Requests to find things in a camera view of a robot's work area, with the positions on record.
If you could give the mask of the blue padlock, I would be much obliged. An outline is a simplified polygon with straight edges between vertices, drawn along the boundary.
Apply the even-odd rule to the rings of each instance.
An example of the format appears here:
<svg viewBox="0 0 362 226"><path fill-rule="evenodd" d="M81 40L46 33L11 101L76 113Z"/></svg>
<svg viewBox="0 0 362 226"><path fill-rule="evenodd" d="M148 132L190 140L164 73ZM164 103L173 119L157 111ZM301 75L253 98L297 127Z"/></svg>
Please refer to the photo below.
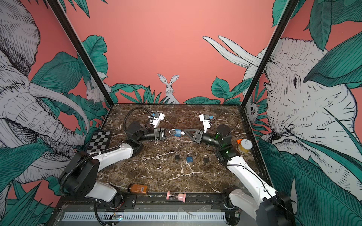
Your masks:
<svg viewBox="0 0 362 226"><path fill-rule="evenodd" d="M192 163L192 162L193 162L193 157L190 154L187 154L186 163Z"/></svg>
<svg viewBox="0 0 362 226"><path fill-rule="evenodd" d="M180 129L175 129L175 137L181 137L182 136L182 130Z"/></svg>

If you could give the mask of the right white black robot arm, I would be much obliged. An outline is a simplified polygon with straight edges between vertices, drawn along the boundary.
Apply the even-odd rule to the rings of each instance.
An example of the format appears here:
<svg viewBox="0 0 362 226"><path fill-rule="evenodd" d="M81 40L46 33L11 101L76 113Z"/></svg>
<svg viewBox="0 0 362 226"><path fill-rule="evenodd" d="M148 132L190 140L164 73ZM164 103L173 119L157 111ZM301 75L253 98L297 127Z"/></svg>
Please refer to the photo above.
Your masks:
<svg viewBox="0 0 362 226"><path fill-rule="evenodd" d="M231 129L227 125L219 125L215 134L199 129L185 129L181 134L195 143L215 147L219 163L232 172L249 191L248 195L239 188L228 191L227 197L232 207L246 212L259 226L296 224L290 197L277 192L249 167L233 147Z"/></svg>

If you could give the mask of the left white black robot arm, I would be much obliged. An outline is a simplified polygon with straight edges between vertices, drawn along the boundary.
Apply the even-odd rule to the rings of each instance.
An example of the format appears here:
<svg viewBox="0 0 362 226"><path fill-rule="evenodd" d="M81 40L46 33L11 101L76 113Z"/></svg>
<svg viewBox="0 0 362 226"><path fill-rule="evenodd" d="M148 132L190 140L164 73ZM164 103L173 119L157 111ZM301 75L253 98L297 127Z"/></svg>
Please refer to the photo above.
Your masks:
<svg viewBox="0 0 362 226"><path fill-rule="evenodd" d="M121 192L114 186L98 182L97 174L114 163L138 155L143 149L142 141L162 141L176 135L177 131L164 128L147 130L138 121L134 121L126 134L127 139L119 146L92 153L78 152L59 178L61 195L105 202L114 200Z"/></svg>

